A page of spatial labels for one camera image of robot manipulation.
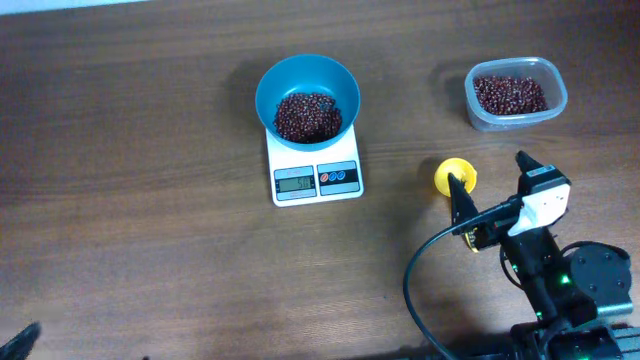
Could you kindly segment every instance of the wood grain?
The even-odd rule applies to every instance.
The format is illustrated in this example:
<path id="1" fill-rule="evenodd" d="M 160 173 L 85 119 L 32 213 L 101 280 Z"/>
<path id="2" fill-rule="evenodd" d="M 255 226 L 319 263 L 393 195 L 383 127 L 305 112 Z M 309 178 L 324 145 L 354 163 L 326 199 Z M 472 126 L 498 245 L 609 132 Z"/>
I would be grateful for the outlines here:
<path id="1" fill-rule="evenodd" d="M 39 320 L 32 359 L 418 346 L 402 273 L 449 222 L 431 177 L 451 156 L 478 169 L 479 208 L 515 191 L 517 150 L 556 164 L 574 182 L 560 245 L 639 255 L 639 18 L 635 2 L 473 0 L 166 1 L 0 17 L 0 343 Z M 306 52 L 359 81 L 366 191 L 277 209 L 254 90 L 274 62 Z M 475 131 L 468 70 L 527 55 L 560 69 L 567 109 L 529 129 Z M 457 238 L 424 257 L 412 286 L 445 341 L 534 318 L 497 250 L 472 254 Z"/>

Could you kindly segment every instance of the yellow scoop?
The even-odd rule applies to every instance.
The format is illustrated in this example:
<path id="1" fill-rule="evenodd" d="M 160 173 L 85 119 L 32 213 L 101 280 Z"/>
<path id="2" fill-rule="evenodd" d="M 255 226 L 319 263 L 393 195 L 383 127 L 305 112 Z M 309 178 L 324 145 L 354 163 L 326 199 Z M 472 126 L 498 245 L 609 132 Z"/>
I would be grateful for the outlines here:
<path id="1" fill-rule="evenodd" d="M 476 178 L 478 177 L 476 169 L 474 169 L 467 160 L 451 158 L 443 161 L 442 164 L 438 166 L 438 170 L 436 170 L 436 174 L 433 177 L 436 188 L 443 195 L 451 197 L 449 180 L 447 179 L 449 173 L 452 173 L 456 179 L 464 183 L 464 189 L 467 190 L 467 193 L 471 193 L 473 188 L 476 187 Z"/>

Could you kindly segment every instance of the white digital scale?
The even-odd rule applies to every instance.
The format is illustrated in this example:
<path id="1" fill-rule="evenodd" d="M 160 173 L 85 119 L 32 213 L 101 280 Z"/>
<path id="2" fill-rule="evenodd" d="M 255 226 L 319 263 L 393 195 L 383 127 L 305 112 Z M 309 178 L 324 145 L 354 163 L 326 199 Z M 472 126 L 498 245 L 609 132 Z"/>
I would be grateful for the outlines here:
<path id="1" fill-rule="evenodd" d="M 335 144 L 298 151 L 267 133 L 271 195 L 277 206 L 353 199 L 364 192 L 353 125 Z"/>

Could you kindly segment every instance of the brown tabletop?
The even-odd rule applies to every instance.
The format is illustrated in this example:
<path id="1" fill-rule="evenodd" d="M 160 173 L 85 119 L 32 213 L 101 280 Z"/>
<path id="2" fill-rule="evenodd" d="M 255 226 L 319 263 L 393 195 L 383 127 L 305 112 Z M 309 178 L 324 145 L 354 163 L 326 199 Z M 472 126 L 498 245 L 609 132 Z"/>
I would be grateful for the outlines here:
<path id="1" fill-rule="evenodd" d="M 39 320 L 33 359 L 418 346 L 402 274 L 450 222 L 432 176 L 454 156 L 478 170 L 480 209 L 515 192 L 518 150 L 557 165 L 573 181 L 559 245 L 638 254 L 637 3 L 186 3 L 0 17 L 0 343 Z M 338 59 L 360 84 L 360 199 L 271 201 L 254 91 L 298 53 Z M 566 110 L 474 130 L 469 69 L 531 55 L 560 70 Z M 498 250 L 473 254 L 457 237 L 425 254 L 412 286 L 443 341 L 535 319 Z"/>

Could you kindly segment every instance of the red bean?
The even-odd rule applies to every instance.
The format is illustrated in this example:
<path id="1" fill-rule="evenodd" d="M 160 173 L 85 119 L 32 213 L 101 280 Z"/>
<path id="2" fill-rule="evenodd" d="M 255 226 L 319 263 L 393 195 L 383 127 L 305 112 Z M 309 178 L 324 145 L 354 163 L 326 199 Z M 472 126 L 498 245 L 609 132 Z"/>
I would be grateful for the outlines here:
<path id="1" fill-rule="evenodd" d="M 480 106 L 493 115 L 549 110 L 542 87 L 530 77 L 482 76 L 473 79 L 473 87 Z"/>
<path id="2" fill-rule="evenodd" d="M 323 94 L 291 94 L 277 105 L 273 124 L 285 140 L 313 144 L 338 135 L 342 126 L 336 101 Z"/>

